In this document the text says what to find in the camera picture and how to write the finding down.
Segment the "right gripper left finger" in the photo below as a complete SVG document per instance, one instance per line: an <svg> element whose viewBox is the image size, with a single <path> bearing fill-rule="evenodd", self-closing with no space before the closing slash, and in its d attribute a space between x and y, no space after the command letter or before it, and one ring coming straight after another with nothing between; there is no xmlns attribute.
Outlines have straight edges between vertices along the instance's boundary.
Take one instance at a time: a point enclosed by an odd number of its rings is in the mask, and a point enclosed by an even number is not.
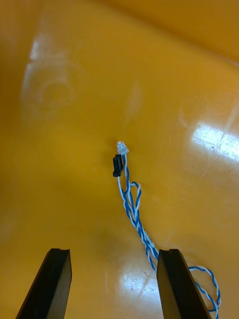
<svg viewBox="0 0 239 319"><path fill-rule="evenodd" d="M18 319L63 319L71 281L70 250L50 249L16 317Z"/></svg>

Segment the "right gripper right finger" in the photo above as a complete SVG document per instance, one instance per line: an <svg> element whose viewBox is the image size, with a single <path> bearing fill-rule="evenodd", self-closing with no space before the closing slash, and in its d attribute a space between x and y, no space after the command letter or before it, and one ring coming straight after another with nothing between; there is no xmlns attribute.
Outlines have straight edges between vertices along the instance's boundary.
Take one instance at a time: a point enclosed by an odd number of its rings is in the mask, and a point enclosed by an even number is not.
<svg viewBox="0 0 239 319"><path fill-rule="evenodd" d="M159 250L157 283L165 319L211 317L178 249Z"/></svg>

